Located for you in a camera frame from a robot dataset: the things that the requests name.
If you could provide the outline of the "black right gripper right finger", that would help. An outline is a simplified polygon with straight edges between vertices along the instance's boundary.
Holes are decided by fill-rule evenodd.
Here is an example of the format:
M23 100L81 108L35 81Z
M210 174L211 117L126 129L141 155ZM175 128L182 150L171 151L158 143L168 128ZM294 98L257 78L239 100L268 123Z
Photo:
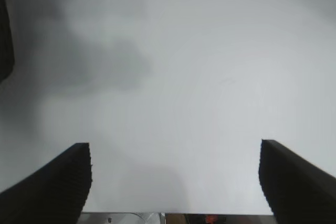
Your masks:
M262 140L259 182L277 223L335 223L335 177L275 140Z

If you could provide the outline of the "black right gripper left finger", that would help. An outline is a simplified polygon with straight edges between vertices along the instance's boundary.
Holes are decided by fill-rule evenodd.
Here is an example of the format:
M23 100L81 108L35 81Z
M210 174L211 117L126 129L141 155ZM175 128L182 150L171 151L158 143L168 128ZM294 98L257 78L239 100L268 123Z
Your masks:
M76 143L1 193L1 223L77 223L91 184L89 143Z

